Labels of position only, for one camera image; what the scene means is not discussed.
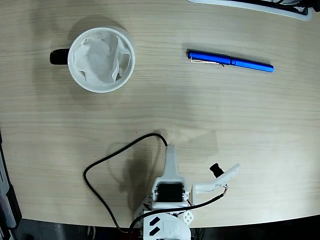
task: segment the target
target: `black cable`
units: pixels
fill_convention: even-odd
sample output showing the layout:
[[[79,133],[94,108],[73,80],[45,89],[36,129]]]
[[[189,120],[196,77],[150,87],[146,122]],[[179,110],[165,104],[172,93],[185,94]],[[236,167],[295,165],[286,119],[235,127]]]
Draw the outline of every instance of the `black cable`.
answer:
[[[149,217],[149,216],[155,215],[155,214],[162,214],[162,213],[168,213],[168,212],[177,212],[177,211],[186,211],[186,210],[198,209],[198,208],[201,208],[201,207],[204,207],[206,205],[212,204],[215,201],[219,200],[220,198],[222,198],[226,194],[226,191],[227,190],[225,189],[222,194],[210,199],[209,201],[205,201],[203,203],[200,203],[198,205],[184,206],[184,207],[177,207],[177,208],[168,208],[168,209],[159,209],[159,210],[154,210],[154,211],[149,211],[147,213],[144,213],[144,214],[138,216],[130,224],[129,231],[128,231],[128,236],[129,236],[128,239],[131,240],[131,234],[132,234],[132,231],[133,231],[136,223],[139,222],[140,220],[146,218],[146,217]]]
[[[162,142],[164,143],[165,146],[168,146],[168,143],[167,141],[165,140],[165,138],[163,136],[161,136],[159,133],[149,133],[147,135],[144,135],[144,136],[141,136],[139,137],[138,139],[134,140],[133,142],[129,143],[128,145],[124,146],[123,148],[121,148],[120,150],[118,151],[115,151],[114,153],[112,153],[111,155],[109,156],[106,156],[104,158],[102,158],[101,160],[99,161],[96,161],[92,164],[90,164],[84,171],[83,171],[83,179],[84,179],[84,182],[85,184],[88,186],[88,188],[93,192],[93,194],[100,200],[100,202],[105,206],[105,208],[108,210],[113,222],[114,222],[114,225],[122,232],[122,233],[127,233],[125,231],[122,231],[120,229],[120,226],[119,224],[117,223],[117,220],[114,216],[114,214],[112,213],[110,207],[108,206],[108,204],[105,202],[105,200],[99,195],[99,193],[91,186],[91,184],[89,183],[88,179],[87,179],[87,172],[92,169],[94,166],[97,166],[98,164],[106,161],[106,160],[109,160],[113,157],[115,157],[116,155],[124,152],[125,150],[127,150],[128,148],[132,147],[133,145],[135,145],[136,143],[142,141],[143,139],[146,139],[146,138],[149,138],[149,137],[158,137],[162,140]]]

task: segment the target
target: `floor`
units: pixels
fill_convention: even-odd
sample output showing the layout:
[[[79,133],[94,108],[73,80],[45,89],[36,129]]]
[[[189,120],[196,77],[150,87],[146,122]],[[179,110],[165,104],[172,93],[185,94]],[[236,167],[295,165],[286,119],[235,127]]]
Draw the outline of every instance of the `floor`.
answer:
[[[320,215],[264,224],[191,229],[195,240],[283,240],[317,238]],[[116,228],[77,226],[22,219],[14,231],[16,240],[126,240]]]

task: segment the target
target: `black mug handle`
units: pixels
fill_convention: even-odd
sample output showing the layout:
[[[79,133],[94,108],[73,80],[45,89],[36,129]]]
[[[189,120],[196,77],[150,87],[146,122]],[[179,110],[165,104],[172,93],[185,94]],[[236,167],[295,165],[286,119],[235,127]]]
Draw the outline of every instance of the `black mug handle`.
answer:
[[[54,65],[68,64],[69,48],[57,49],[50,53],[50,63]]]

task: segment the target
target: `white mug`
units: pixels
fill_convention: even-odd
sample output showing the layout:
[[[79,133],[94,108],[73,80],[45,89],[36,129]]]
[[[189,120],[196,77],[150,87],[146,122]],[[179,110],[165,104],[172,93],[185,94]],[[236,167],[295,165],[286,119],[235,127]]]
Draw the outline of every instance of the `white mug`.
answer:
[[[94,33],[105,32],[105,31],[115,34],[125,42],[125,44],[127,45],[131,53],[131,59],[130,59],[130,63],[127,71],[124,73],[123,76],[117,79],[114,83],[106,86],[95,86],[88,83],[86,81],[86,77],[83,74],[83,72],[75,68],[74,53],[79,48],[80,44],[83,42],[85,38],[87,38],[88,36]],[[134,41],[130,37],[129,33],[123,28],[118,26],[96,27],[96,28],[89,29],[83,32],[82,34],[80,34],[73,41],[69,49],[65,48],[65,49],[57,49],[52,51],[50,53],[50,63],[54,65],[68,65],[71,76],[76,81],[76,83],[78,83],[84,89],[94,93],[109,93],[122,87],[132,75],[135,68],[135,63],[136,63],[136,49],[135,49]]]

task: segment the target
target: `blue pen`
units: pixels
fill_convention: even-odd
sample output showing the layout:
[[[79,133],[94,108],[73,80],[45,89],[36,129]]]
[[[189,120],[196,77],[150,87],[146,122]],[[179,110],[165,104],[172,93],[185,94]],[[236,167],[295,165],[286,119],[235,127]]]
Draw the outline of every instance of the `blue pen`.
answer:
[[[262,62],[251,61],[247,59],[241,59],[237,57],[232,57],[228,55],[222,55],[213,52],[197,51],[188,49],[186,51],[188,59],[193,63],[212,63],[224,65],[233,65],[248,69],[255,69],[260,71],[265,71],[273,73],[274,66]]]

